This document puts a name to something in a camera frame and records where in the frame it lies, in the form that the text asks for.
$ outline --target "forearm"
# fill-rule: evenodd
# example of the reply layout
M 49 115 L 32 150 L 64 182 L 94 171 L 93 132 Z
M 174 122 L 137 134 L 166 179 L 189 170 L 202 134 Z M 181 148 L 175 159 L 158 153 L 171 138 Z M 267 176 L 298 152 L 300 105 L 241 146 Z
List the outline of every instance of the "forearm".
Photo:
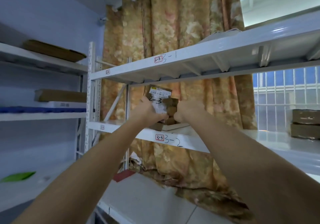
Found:
M 141 126 L 130 120 L 58 176 L 14 224 L 85 223 Z
M 204 110 L 191 112 L 186 120 L 259 223 L 306 223 L 315 218 L 309 211 L 319 201 L 319 195 L 313 194 L 320 190 L 317 182 Z

